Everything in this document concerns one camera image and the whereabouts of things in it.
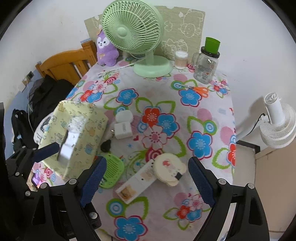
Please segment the green panda speaker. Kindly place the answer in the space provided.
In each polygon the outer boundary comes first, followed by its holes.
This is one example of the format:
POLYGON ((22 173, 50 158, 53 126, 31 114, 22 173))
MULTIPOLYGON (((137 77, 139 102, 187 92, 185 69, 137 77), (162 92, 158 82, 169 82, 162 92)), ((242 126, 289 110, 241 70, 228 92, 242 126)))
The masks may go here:
POLYGON ((125 166, 123 161, 113 154, 103 154, 103 157, 105 157, 107 161, 107 168, 100 182, 100 187, 109 189, 113 187, 121 178, 121 175, 125 170, 125 166))

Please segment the black car key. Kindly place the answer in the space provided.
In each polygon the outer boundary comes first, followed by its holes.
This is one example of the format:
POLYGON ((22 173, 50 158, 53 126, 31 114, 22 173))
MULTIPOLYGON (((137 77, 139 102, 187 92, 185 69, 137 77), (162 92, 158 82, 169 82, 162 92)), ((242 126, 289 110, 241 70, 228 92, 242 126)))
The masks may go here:
POLYGON ((105 142, 103 142, 100 146, 100 150, 103 153, 108 153, 110 152, 111 149, 111 139, 106 140, 105 142))

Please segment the white rectangular device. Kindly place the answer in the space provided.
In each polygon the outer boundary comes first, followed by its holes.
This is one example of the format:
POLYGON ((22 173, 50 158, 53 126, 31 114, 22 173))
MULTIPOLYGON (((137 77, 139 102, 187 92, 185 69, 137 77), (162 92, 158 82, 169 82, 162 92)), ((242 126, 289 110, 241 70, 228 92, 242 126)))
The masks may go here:
POLYGON ((154 159, 150 159, 136 174, 130 177, 115 192, 125 204, 130 204, 157 180, 154 174, 154 159))

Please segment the white charger adapter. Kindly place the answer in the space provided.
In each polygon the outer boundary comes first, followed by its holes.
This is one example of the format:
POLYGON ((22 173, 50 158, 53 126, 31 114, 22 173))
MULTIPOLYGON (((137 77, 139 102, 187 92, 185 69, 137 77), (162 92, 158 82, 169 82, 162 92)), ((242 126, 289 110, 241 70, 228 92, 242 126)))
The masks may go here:
POLYGON ((129 122, 116 123, 114 125, 114 135, 118 140, 132 137, 131 124, 129 122))

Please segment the white round earbud case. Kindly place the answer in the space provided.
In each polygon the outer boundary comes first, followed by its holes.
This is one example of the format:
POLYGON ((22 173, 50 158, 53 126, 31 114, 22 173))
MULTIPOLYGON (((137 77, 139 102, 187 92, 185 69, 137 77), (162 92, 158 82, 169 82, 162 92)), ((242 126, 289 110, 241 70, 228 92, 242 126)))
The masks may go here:
POLYGON ((115 120, 117 123, 131 123, 133 121, 133 114, 130 110, 122 110, 116 114, 115 120))

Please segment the round cream compact mirror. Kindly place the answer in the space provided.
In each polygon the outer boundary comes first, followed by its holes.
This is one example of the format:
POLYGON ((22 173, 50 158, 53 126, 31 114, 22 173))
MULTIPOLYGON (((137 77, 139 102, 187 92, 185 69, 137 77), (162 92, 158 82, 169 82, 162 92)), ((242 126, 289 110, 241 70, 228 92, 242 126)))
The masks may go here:
POLYGON ((154 175, 168 186, 177 186, 187 171, 187 166, 176 155, 164 153, 154 159, 154 175))

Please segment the yellow fabric storage box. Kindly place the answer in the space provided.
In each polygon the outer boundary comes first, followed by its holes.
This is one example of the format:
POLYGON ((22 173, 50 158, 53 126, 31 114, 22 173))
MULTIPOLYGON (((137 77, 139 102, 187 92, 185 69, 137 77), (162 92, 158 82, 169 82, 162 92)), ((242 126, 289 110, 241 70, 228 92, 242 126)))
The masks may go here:
POLYGON ((108 117, 94 104, 63 100, 54 109, 39 147, 58 143, 58 153, 43 160, 62 180, 78 178, 90 168, 106 130, 108 117))

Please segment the black clothing pile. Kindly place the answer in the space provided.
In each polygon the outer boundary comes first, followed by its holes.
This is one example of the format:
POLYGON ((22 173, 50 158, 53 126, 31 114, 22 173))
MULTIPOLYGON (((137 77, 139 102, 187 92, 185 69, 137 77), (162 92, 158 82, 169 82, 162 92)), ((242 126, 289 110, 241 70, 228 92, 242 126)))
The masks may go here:
POLYGON ((34 91, 30 100, 32 113, 30 122, 35 131, 39 123, 64 100, 74 85, 65 79, 55 80, 49 75, 42 79, 42 84, 34 91))

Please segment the floral tablecloth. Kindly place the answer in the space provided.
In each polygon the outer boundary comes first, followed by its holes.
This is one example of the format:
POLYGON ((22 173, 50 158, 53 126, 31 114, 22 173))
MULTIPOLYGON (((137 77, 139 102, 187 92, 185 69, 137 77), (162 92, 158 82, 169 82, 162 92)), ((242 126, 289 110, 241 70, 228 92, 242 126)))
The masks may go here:
POLYGON ((227 78, 216 73, 209 84, 201 84, 192 65, 143 78, 134 73, 133 63, 126 58, 113 67, 94 65, 67 96, 103 108, 110 124, 122 110, 133 114, 133 136, 111 140, 110 152, 123 161, 125 170, 112 188, 99 188, 92 201, 101 230, 116 240, 193 240, 210 207, 189 173, 174 187, 155 181, 130 204, 115 191, 163 153, 184 163, 197 157, 216 177, 232 183, 236 136, 227 78), (207 88, 208 97, 180 84, 207 88))

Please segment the white standing fan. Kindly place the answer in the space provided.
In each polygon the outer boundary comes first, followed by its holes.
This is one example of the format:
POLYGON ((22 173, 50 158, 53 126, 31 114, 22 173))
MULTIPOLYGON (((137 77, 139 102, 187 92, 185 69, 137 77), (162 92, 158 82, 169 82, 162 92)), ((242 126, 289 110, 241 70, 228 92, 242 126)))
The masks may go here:
POLYGON ((281 102, 276 92, 268 93, 263 102, 267 113, 262 113, 254 124, 238 133, 236 140, 259 129, 260 137, 268 147, 280 149, 288 146, 295 139, 295 110, 281 102))

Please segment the purple plush bunny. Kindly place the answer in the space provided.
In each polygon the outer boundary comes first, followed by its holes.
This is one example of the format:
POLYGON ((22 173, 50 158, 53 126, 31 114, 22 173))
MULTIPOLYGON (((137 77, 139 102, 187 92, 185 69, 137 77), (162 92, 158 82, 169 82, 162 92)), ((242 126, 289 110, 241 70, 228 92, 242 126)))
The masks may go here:
POLYGON ((106 65, 112 67, 116 64, 117 58, 119 57, 119 51, 109 41, 103 30, 100 30, 96 40, 97 47, 97 63, 100 66, 106 65))

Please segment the green desk fan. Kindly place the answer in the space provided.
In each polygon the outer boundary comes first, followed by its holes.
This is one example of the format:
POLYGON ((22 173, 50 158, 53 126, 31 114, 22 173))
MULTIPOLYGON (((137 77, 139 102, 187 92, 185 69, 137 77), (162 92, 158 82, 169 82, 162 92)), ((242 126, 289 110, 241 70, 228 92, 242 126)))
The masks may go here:
POLYGON ((160 12, 145 1, 113 1, 102 14, 101 24, 107 38, 121 51, 144 54, 134 63, 135 74, 146 78, 165 76, 171 62, 154 51, 161 43, 164 21, 160 12))

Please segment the glass mug jar green lid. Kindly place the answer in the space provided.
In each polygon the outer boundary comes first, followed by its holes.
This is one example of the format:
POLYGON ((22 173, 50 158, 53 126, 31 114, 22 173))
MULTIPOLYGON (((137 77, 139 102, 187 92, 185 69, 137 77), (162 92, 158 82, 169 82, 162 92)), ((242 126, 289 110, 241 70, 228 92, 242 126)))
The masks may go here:
POLYGON ((201 47, 199 53, 194 53, 192 57, 192 65, 195 68, 194 78, 203 83, 209 84, 216 72, 220 41, 211 37, 206 37, 204 46, 201 47))

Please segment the cotton swab container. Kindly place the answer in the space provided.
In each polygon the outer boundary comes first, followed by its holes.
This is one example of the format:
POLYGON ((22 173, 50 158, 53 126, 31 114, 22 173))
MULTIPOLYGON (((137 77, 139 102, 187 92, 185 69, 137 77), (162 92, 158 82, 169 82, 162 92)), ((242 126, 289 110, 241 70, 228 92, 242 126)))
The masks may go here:
POLYGON ((177 69, 185 69, 188 61, 188 53, 185 51, 175 52, 175 62, 174 66, 177 69))

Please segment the orange handled scissors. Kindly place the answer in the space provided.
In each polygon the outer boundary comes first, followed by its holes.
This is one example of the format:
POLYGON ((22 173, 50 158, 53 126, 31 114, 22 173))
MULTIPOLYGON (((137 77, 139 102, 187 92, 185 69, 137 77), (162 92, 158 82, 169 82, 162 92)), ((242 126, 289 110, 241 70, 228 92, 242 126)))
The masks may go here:
POLYGON ((201 97, 207 98, 209 90, 204 87, 196 87, 196 86, 189 86, 189 85, 183 85, 180 84, 181 87, 194 90, 196 93, 198 93, 201 97))

